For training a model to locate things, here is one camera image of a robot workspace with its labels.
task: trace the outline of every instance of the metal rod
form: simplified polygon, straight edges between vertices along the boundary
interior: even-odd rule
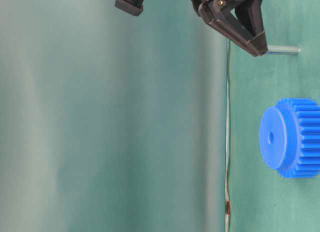
[[[298,55],[301,48],[294,46],[268,46],[269,55]]]

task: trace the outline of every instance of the blue gear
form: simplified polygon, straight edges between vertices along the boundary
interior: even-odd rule
[[[259,143],[266,165],[285,178],[320,172],[320,106],[308,98],[284,98],[264,112]]]

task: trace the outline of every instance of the gear center hole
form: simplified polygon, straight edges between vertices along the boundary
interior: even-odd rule
[[[274,143],[274,134],[272,132],[269,133],[269,137],[268,137],[268,142],[269,144],[273,144]]]

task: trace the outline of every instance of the green fabric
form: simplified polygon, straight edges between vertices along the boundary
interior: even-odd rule
[[[223,231],[226,41],[190,0],[1,1],[0,231]]]
[[[320,102],[320,0],[264,0],[268,43],[300,45],[297,57],[253,58],[232,45],[231,232],[319,231],[320,178],[284,179],[263,162],[259,125],[264,110],[283,97]]]

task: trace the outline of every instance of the green backdrop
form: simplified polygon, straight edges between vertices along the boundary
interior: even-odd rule
[[[299,45],[301,54],[253,58],[232,45],[231,232],[319,231],[320,179],[283,179],[264,164],[259,125],[264,110],[283,97],[320,102],[320,0],[264,0],[268,43]]]
[[[190,1],[0,3],[0,231],[223,231],[226,41]]]

